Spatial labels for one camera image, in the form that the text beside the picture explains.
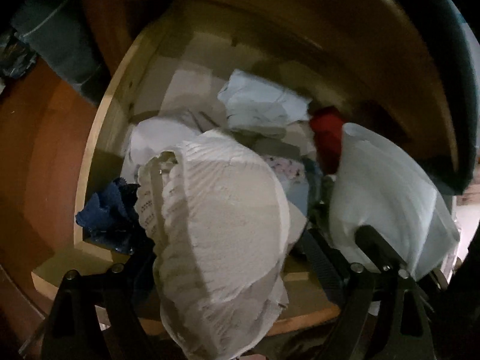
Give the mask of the light blue floral sock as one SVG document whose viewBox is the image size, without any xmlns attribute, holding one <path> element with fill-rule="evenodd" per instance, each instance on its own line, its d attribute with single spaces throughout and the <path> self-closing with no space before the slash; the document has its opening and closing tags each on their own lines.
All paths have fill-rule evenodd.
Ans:
<svg viewBox="0 0 480 360">
<path fill-rule="evenodd" d="M 262 155 L 262 159 L 277 176 L 287 200 L 308 216 L 320 201 L 323 174 L 317 162 L 308 157 L 296 160 L 273 155 Z"/>
</svg>

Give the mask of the cream ribbed underwear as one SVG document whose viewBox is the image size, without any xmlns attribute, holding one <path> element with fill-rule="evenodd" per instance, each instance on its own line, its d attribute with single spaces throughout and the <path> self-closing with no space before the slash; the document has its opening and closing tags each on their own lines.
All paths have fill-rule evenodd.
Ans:
<svg viewBox="0 0 480 360">
<path fill-rule="evenodd" d="M 305 223 L 272 168 L 214 129 L 163 150 L 138 183 L 168 334 L 188 359 L 252 349 L 287 307 L 281 272 Z"/>
</svg>

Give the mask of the dark blue lace underwear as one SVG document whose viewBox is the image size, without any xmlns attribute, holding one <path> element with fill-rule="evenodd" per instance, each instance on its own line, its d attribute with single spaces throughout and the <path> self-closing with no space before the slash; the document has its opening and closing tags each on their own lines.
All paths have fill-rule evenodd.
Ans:
<svg viewBox="0 0 480 360">
<path fill-rule="evenodd" d="M 138 184 L 122 177 L 112 180 L 101 193 L 94 193 L 75 216 L 76 224 L 91 242 L 122 254 L 132 254 L 144 235 L 134 209 Z"/>
</svg>

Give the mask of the wooden drawer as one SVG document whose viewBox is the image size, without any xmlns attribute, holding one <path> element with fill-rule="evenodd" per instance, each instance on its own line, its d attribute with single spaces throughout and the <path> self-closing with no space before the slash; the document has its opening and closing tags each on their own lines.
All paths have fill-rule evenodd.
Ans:
<svg viewBox="0 0 480 360">
<path fill-rule="evenodd" d="M 277 82 L 320 104 L 349 111 L 359 94 L 339 61 L 323 50 L 298 41 L 274 24 L 233 8 L 186 1 L 163 14 L 129 47 L 116 69 L 89 132 L 76 188 L 75 211 L 93 192 L 101 192 L 120 175 L 131 128 L 143 119 L 182 107 L 204 112 L 226 125 L 216 95 L 235 69 Z M 32 271 L 35 289 L 53 300 L 64 274 L 101 273 L 127 256 L 84 241 L 73 225 L 73 246 L 55 253 Z M 287 281 L 289 308 L 269 336 L 310 328 L 337 317 L 310 277 Z"/>
</svg>

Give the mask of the red cylindrical container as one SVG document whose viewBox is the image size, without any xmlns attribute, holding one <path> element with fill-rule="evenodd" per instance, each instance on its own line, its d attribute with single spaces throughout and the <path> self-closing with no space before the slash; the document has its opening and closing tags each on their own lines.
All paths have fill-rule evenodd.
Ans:
<svg viewBox="0 0 480 360">
<path fill-rule="evenodd" d="M 333 111 L 312 116 L 309 127 L 313 132 L 316 158 L 325 174 L 335 174 L 342 152 L 343 117 Z"/>
</svg>

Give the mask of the light grey folded garment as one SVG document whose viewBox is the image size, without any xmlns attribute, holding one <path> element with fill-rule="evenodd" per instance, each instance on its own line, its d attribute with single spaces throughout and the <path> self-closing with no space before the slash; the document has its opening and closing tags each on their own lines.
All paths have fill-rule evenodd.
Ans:
<svg viewBox="0 0 480 360">
<path fill-rule="evenodd" d="M 310 100 L 270 80 L 236 69 L 217 94 L 229 129 L 280 136 L 289 125 L 309 119 Z"/>
</svg>

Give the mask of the brown wooden nightstand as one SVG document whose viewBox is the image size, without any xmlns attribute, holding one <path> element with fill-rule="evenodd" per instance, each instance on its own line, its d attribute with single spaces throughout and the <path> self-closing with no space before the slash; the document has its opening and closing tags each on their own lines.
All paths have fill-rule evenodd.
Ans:
<svg viewBox="0 0 480 360">
<path fill-rule="evenodd" d="M 272 24 L 350 71 L 411 138 L 407 151 L 439 177 L 461 168 L 447 86 L 434 54 L 399 0 L 197 0 Z M 84 0 L 106 64 L 132 44 L 124 0 Z"/>
</svg>

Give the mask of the blue checked cloth cover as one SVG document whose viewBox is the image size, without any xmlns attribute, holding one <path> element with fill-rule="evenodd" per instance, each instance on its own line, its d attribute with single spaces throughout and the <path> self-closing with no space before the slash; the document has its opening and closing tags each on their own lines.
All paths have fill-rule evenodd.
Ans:
<svg viewBox="0 0 480 360">
<path fill-rule="evenodd" d="M 73 5 L 72 23 L 85 30 L 85 62 L 71 55 L 71 41 L 35 39 L 35 28 L 65 2 Z M 462 192 L 472 180 L 476 158 L 478 97 L 470 53 L 448 0 L 399 2 L 425 38 L 428 49 L 433 52 L 433 60 L 439 66 L 441 80 L 447 86 L 448 105 L 460 145 L 460 170 L 453 178 L 439 179 L 456 192 Z M 27 42 L 36 43 L 38 53 L 73 88 L 93 101 L 103 96 L 113 70 L 107 66 L 100 50 L 84 0 L 1 0 L 1 10 L 10 15 L 14 29 Z"/>
</svg>

